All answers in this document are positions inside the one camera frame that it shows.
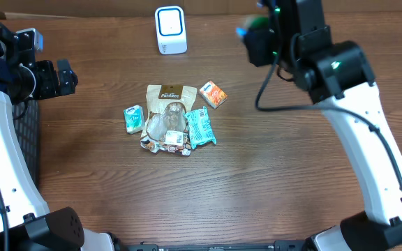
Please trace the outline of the brown beige snack pouch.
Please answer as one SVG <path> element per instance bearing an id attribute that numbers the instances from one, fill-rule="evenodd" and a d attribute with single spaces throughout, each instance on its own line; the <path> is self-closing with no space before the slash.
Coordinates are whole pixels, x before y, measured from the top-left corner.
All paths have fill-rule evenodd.
<path id="1" fill-rule="evenodd" d="M 142 130 L 142 148 L 158 153 L 191 154 L 186 113 L 192 110 L 197 89 L 183 85 L 149 85 L 147 120 Z"/>

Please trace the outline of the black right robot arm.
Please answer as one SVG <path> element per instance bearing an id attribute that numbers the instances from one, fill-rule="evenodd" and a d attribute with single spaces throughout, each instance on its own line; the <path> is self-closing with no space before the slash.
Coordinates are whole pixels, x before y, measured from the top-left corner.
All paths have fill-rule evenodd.
<path id="1" fill-rule="evenodd" d="M 254 66 L 289 74 L 330 122 L 359 182 L 364 210 L 303 241 L 276 250 L 388 250 L 402 244 L 402 155 L 385 118 L 375 75 L 361 47 L 334 43 L 320 1 L 262 0 L 265 17 L 239 37 Z"/>

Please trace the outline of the orange packet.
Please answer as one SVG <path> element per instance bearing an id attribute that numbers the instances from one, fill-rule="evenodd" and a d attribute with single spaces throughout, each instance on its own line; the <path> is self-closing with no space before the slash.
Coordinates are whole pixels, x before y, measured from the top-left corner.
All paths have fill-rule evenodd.
<path id="1" fill-rule="evenodd" d="M 208 81 L 203 87 L 201 87 L 199 89 L 199 94 L 214 109 L 218 108 L 228 98 L 228 95 L 212 81 Z"/>

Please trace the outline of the teal snack packet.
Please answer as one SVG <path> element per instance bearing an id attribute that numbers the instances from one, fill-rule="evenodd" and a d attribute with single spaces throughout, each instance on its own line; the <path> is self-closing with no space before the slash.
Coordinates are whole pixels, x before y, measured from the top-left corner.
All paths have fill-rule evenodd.
<path id="1" fill-rule="evenodd" d="M 209 142 L 213 144 L 217 143 L 208 109 L 205 106 L 185 113 L 184 117 L 188 122 L 188 136 L 192 149 L 196 149 L 198 146 Z"/>

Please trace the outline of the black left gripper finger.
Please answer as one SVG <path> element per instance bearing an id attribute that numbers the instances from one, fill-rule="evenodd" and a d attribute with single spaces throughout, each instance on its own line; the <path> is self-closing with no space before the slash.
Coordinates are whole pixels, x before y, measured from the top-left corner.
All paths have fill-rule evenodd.
<path id="1" fill-rule="evenodd" d="M 59 75 L 71 75 L 72 74 L 71 66 L 67 59 L 59 59 L 57 61 L 57 73 Z"/>
<path id="2" fill-rule="evenodd" d="M 75 93 L 78 84 L 78 78 L 74 71 L 59 71 L 59 95 L 67 96 Z"/>

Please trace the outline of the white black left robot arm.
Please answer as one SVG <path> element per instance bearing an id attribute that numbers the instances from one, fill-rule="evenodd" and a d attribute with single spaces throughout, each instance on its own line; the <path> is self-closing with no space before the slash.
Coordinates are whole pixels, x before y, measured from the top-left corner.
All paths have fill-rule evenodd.
<path id="1" fill-rule="evenodd" d="M 51 211 L 27 168 L 13 106 L 73 94 L 78 83 L 67 60 L 37 61 L 42 48 L 37 30 L 0 23 L 0 250 L 120 250 L 114 235 L 85 229 L 72 208 Z"/>

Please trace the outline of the green lid jar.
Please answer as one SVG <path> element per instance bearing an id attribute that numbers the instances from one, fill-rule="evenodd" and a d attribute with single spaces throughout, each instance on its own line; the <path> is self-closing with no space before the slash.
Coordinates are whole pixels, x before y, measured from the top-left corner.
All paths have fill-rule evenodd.
<path id="1" fill-rule="evenodd" d="M 267 28 L 269 26 L 269 18 L 263 15 L 249 15 L 246 16 L 241 26 L 236 28 L 237 36 L 242 39 L 248 31 L 260 28 Z"/>

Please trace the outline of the small teal tissue pack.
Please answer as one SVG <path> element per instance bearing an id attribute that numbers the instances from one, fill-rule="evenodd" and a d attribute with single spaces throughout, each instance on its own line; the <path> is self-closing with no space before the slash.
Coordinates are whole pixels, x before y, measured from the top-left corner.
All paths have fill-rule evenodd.
<path id="1" fill-rule="evenodd" d="M 124 110 L 124 118 L 126 122 L 126 132 L 134 134 L 142 131 L 144 127 L 144 112 L 140 105 L 134 105 Z"/>

